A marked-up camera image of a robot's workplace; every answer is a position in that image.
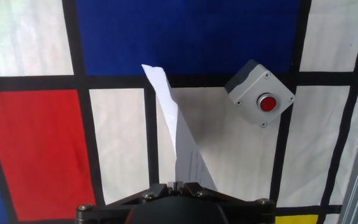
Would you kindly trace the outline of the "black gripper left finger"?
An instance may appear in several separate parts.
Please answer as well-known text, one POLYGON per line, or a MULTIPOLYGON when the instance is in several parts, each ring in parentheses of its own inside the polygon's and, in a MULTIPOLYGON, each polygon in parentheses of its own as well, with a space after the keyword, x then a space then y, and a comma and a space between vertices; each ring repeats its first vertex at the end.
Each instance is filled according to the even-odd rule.
POLYGON ((108 205, 86 203, 76 209, 76 224, 124 223, 138 205, 171 196, 173 188, 167 184, 153 184, 149 189, 108 205))

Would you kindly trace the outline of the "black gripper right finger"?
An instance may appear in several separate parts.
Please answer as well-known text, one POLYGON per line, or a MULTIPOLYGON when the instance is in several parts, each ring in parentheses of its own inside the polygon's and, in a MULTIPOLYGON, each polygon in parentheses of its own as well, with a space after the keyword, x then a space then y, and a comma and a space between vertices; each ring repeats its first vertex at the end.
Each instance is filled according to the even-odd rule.
POLYGON ((275 223, 275 201, 269 198, 244 201, 202 187, 197 182, 183 184, 178 188, 178 193, 209 205, 217 205, 229 223, 275 223))

